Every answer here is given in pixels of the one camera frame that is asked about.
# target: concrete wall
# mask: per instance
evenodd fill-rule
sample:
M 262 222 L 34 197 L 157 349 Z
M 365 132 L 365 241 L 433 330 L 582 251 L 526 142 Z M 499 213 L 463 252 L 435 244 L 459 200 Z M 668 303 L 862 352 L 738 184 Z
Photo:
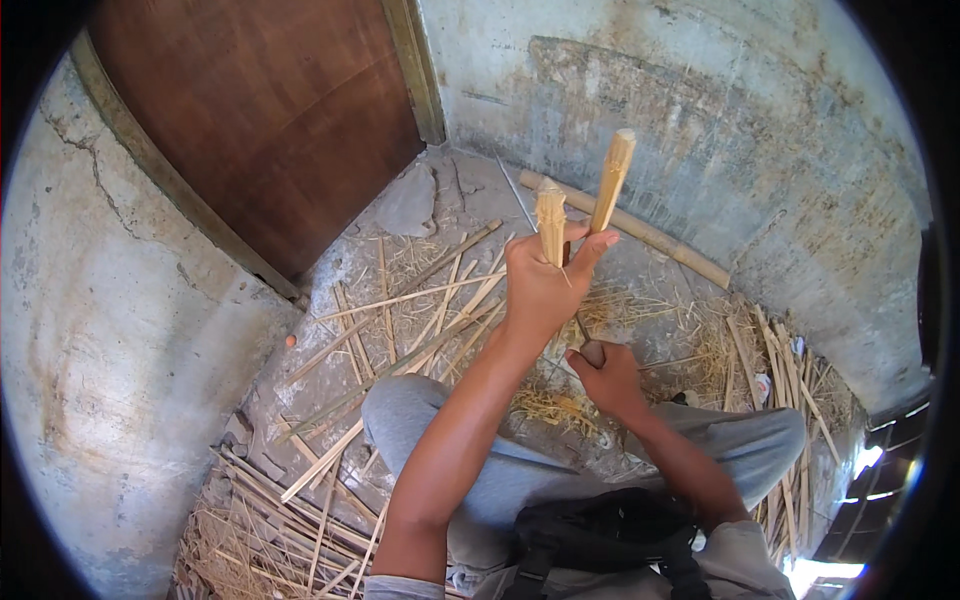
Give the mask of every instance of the concrete wall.
M 929 202 L 896 94 L 832 0 L 420 0 L 451 143 L 595 192 L 792 308 L 871 413 L 926 382 Z
M 4 420 L 40 505 L 104 597 L 160 597 L 206 447 L 300 312 L 136 167 L 70 59 L 31 122 L 2 243 Z

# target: wooden door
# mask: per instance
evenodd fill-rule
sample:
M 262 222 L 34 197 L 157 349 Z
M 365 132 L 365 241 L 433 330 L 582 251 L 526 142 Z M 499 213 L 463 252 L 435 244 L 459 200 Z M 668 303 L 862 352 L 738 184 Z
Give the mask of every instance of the wooden door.
M 146 133 L 284 276 L 424 148 L 380 0 L 105 0 L 89 31 Z

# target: concrete floor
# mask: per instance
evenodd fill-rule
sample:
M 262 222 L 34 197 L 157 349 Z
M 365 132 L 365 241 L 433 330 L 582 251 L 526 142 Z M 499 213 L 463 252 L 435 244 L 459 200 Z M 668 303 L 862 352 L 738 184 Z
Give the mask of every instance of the concrete floor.
M 426 240 L 427 242 L 438 244 L 441 249 L 452 247 L 460 242 L 463 232 L 476 231 L 494 218 L 503 220 L 501 228 L 465 252 L 462 266 L 473 259 L 478 260 L 475 275 L 485 273 L 490 268 L 493 258 L 511 233 L 517 236 L 531 233 L 527 220 L 521 214 L 495 162 L 443 148 L 429 149 L 420 160 L 425 160 L 434 170 L 438 189 L 433 213 L 438 230 Z M 518 173 L 513 172 L 515 180 L 518 180 L 517 175 Z M 462 190 L 462 200 L 458 188 Z M 341 331 L 339 324 L 332 321 L 323 324 L 312 323 L 312 317 L 336 311 L 330 294 L 330 288 L 336 281 L 341 280 L 346 284 L 351 306 L 382 300 L 377 238 L 387 234 L 374 221 L 376 207 L 377 202 L 368 207 L 320 258 L 309 276 L 308 285 L 312 292 L 309 311 L 293 332 L 298 337 L 297 344 L 292 348 L 282 347 L 275 351 L 257 378 L 250 397 L 243 406 L 255 429 L 251 460 L 268 472 L 274 471 L 281 485 L 292 484 L 306 470 L 308 463 L 291 444 L 273 442 L 276 437 L 274 425 L 276 415 L 303 418 L 321 410 L 325 403 L 332 401 L 356 381 L 346 353 L 335 352 L 293 387 L 287 388 L 282 383 L 290 372 L 318 349 L 324 348 Z M 571 219 L 579 219 L 583 216 L 585 215 L 572 209 L 568 214 Z M 398 237 L 385 238 L 388 262 L 403 243 L 404 240 Z M 441 285 L 446 283 L 448 277 L 449 268 L 445 268 L 433 276 L 429 283 Z M 629 235 L 622 236 L 621 242 L 603 258 L 596 270 L 595 278 L 628 286 L 643 296 L 670 299 L 676 304 L 689 304 L 693 300 L 704 300 L 711 296 L 725 294 L 723 290 L 703 277 Z M 498 294 L 503 298 L 504 293 L 505 282 L 501 282 L 492 296 Z M 463 296 L 467 298 L 472 296 L 472 289 Z M 422 325 L 432 311 L 424 310 L 407 320 L 399 319 L 397 314 L 416 313 L 420 308 L 434 305 L 434 301 L 432 299 L 412 300 L 403 307 L 395 309 L 399 355 L 410 349 L 408 346 L 422 329 Z M 455 298 L 451 306 L 458 307 L 462 303 L 464 303 L 462 300 Z M 691 351 L 689 345 L 683 343 L 683 335 L 673 318 L 651 319 L 642 321 L 629 329 L 609 330 L 605 332 L 605 337 L 632 344 L 636 356 L 644 363 L 685 358 Z M 374 368 L 377 369 L 386 364 L 388 355 L 385 338 L 382 335 L 368 333 L 363 336 L 363 341 Z M 447 357 L 452 356 L 455 349 L 456 346 L 449 349 Z M 563 349 L 560 348 L 553 355 L 545 352 L 534 372 L 531 373 L 531 377 L 545 381 L 551 387 L 560 386 L 569 378 L 565 370 L 567 369 L 565 362 L 560 356 L 562 351 Z M 445 360 L 440 361 L 434 375 L 436 376 L 445 365 Z M 687 365 L 651 372 L 645 383 L 645 386 L 649 387 L 649 396 L 654 401 L 663 401 L 681 391 L 680 382 L 683 380 Z M 571 379 L 570 383 L 574 386 L 578 385 L 576 379 Z M 309 444 L 317 454 L 322 454 L 325 448 L 329 448 L 333 441 L 356 422 L 357 417 L 358 415 L 348 416 L 317 439 L 311 440 Z M 549 425 L 543 421 L 508 415 L 501 426 L 501 435 L 514 438 L 574 468 L 590 470 L 608 481 L 625 479 L 636 475 L 641 469 L 649 468 L 643 464 L 631 462 L 624 455 L 621 428 L 608 422 L 604 429 L 606 431 L 601 433 L 601 437 L 612 444 L 600 444 L 596 439 L 585 440 L 579 434 L 564 431 L 560 426 Z M 858 424 L 853 430 L 862 431 L 862 427 Z M 828 518 L 835 514 L 836 503 L 845 495 L 844 492 L 850 481 L 853 457 L 856 450 L 862 446 L 862 435 L 851 434 L 848 437 L 847 440 L 837 440 L 840 451 L 851 457 L 842 469 L 837 469 L 833 464 L 822 438 L 813 446 L 815 472 L 812 481 L 816 482 L 817 490 L 814 512 L 815 515 L 820 516 L 814 517 L 812 527 L 816 532 L 814 540 L 817 543 L 826 533 Z M 386 470 L 382 461 L 376 459 L 366 477 L 360 480 L 359 472 L 367 463 L 371 453 L 372 449 L 366 445 L 363 436 L 351 443 L 344 453 L 340 477 L 364 503 L 373 510 L 379 511 L 385 494 L 394 484 L 394 477 Z M 285 470 L 285 473 L 277 470 L 278 468 Z M 315 504 L 323 503 L 323 487 L 315 492 L 304 490 L 301 494 Z M 334 514 L 359 529 L 370 531 L 373 527 L 372 522 L 367 522 L 343 499 L 338 500 Z M 812 547 L 806 548 L 803 555 L 812 554 L 816 544 L 810 545 Z

